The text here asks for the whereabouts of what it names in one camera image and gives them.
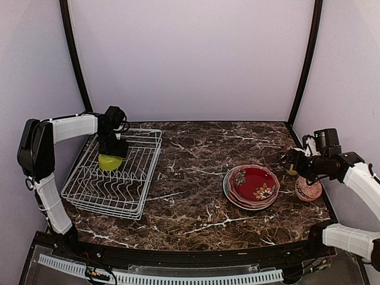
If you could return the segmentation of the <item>dark red floral plate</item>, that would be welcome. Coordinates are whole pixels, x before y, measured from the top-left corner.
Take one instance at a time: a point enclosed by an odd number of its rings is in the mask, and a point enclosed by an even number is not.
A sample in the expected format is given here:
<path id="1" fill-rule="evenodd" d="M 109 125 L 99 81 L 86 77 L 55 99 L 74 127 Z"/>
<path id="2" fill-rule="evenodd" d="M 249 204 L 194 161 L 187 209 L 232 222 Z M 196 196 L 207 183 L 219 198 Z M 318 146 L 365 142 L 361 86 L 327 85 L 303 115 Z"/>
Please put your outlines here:
<path id="1" fill-rule="evenodd" d="M 251 201 L 264 201 L 275 194 L 277 184 L 266 170 L 255 167 L 241 167 L 232 176 L 235 192 Z"/>

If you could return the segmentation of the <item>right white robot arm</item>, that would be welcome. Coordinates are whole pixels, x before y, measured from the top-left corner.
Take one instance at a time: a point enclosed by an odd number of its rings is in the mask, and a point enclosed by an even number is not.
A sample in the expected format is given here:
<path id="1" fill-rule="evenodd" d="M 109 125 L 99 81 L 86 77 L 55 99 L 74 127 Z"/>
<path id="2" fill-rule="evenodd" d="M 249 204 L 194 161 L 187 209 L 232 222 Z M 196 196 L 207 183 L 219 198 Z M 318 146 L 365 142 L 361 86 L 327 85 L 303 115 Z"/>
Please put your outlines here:
<path id="1" fill-rule="evenodd" d="M 379 176 L 357 153 L 342 152 L 335 128 L 317 130 L 304 135 L 303 146 L 292 148 L 280 159 L 280 166 L 294 170 L 312 186 L 322 178 L 337 180 L 369 207 L 379 217 Z M 315 258 L 327 247 L 334 247 L 369 261 L 379 270 L 379 232 L 371 232 L 325 221 L 315 224 L 303 245 L 303 253 Z"/>

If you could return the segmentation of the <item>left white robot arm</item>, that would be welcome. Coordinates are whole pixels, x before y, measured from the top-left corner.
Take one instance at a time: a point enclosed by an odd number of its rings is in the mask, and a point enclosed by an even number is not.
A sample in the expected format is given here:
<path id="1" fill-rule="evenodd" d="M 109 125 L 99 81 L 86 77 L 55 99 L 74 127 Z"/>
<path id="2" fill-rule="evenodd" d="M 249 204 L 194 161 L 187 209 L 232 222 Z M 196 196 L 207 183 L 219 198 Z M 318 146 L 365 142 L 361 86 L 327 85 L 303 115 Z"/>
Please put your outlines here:
<path id="1" fill-rule="evenodd" d="M 121 137 L 127 117 L 117 106 L 105 113 L 80 113 L 44 120 L 29 119 L 24 127 L 17 161 L 26 185 L 36 196 L 40 211 L 52 231 L 64 236 L 60 248 L 71 259 L 84 253 L 83 244 L 74 237 L 77 230 L 65 211 L 55 182 L 55 145 L 85 135 L 97 136 L 98 159 L 102 170 L 116 170 L 126 158 L 128 142 Z"/>

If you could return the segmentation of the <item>yellow ceramic mug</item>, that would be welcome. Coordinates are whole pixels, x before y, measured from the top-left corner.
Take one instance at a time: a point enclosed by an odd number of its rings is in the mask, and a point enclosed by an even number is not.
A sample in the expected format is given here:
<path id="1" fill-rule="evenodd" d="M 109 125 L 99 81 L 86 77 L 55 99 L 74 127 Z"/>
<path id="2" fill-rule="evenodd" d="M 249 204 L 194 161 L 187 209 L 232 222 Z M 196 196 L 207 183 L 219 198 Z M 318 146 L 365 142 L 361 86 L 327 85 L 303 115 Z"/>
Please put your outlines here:
<path id="1" fill-rule="evenodd" d="M 291 167 L 289 170 L 287 170 L 287 173 L 291 176 L 296 176 L 297 175 L 297 171 L 293 170 L 293 168 Z"/>

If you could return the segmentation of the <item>green teal plate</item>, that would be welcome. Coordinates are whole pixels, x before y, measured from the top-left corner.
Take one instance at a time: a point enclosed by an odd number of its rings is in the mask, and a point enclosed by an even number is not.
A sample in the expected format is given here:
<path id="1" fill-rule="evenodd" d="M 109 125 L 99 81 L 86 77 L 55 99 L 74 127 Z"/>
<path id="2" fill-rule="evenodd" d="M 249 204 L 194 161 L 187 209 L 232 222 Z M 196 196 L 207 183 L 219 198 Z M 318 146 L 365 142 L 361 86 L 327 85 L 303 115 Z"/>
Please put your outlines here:
<path id="1" fill-rule="evenodd" d="M 263 210 L 265 208 L 268 208 L 269 206 L 271 206 L 274 201 L 272 202 L 267 202 L 266 204 L 262 204 L 262 205 L 249 205 L 247 203 L 244 203 L 244 202 L 240 202 L 238 201 L 231 193 L 230 191 L 230 188 L 229 188 L 229 183 L 228 183 L 228 180 L 229 178 L 231 177 L 232 175 L 232 172 L 235 170 L 236 168 L 232 168 L 230 169 L 224 176 L 223 178 L 223 182 L 222 182 L 222 187 L 223 187 L 223 193 L 225 194 L 226 198 L 232 203 L 234 204 L 235 206 L 237 206 L 238 208 L 240 209 L 243 209 L 243 210 L 247 210 L 247 211 L 258 211 L 258 210 Z"/>

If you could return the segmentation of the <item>green small bowl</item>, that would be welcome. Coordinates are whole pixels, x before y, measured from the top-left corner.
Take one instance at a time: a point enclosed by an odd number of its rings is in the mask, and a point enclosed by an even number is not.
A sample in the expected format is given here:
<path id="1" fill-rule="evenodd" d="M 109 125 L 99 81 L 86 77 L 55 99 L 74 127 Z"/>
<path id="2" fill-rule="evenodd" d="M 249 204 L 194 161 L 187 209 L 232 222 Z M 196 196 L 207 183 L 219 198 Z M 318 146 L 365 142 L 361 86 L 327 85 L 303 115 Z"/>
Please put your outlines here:
<path id="1" fill-rule="evenodd" d="M 123 158 L 118 156 L 108 156 L 105 154 L 99 154 L 98 161 L 99 168 L 101 170 L 110 172 L 118 169 L 121 166 Z"/>

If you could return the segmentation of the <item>red white patterned bowl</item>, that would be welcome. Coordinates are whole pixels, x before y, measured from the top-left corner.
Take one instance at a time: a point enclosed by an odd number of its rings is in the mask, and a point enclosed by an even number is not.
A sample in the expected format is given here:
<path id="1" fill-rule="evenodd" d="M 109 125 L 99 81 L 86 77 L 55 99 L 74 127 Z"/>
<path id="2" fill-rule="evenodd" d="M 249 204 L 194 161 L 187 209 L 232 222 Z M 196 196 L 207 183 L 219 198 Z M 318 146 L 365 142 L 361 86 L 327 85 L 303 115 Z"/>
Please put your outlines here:
<path id="1" fill-rule="evenodd" d="M 297 197 L 301 200 L 301 201 L 306 201 L 306 202 L 311 202 L 311 201 L 315 201 L 317 200 L 320 196 L 317 196 L 317 197 L 309 197 L 307 196 L 305 193 L 303 193 L 302 191 L 296 191 L 296 195 Z"/>

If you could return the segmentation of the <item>black rimmed cream plate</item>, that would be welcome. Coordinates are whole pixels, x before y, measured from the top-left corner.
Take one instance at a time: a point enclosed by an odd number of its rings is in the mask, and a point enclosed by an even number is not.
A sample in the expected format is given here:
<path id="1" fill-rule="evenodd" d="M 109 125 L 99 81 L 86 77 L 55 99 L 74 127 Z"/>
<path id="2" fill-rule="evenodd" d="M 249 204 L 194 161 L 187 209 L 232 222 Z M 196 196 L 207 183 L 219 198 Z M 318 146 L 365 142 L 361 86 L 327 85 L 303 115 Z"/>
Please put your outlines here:
<path id="1" fill-rule="evenodd" d="M 238 201 L 235 197 L 233 197 L 231 194 L 225 194 L 224 195 L 233 205 L 237 206 L 237 208 L 247 210 L 247 211 L 259 211 L 268 208 L 269 206 L 273 205 L 276 201 L 276 198 L 272 201 L 266 202 L 263 205 L 248 205 L 244 204 L 243 202 Z"/>

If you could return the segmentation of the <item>blue white patterned bowl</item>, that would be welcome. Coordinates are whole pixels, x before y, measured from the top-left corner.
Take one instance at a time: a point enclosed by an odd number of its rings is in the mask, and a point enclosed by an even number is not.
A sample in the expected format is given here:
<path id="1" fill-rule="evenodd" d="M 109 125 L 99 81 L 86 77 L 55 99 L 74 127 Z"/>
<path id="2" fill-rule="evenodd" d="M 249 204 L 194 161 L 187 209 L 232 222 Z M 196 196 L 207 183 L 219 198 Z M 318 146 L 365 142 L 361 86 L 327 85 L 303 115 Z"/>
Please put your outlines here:
<path id="1" fill-rule="evenodd" d="M 299 176 L 296 180 L 295 190 L 302 191 L 309 197 L 317 197 L 321 196 L 322 194 L 322 185 L 320 182 L 316 182 L 313 185 L 309 186 L 307 184 L 307 180 Z"/>

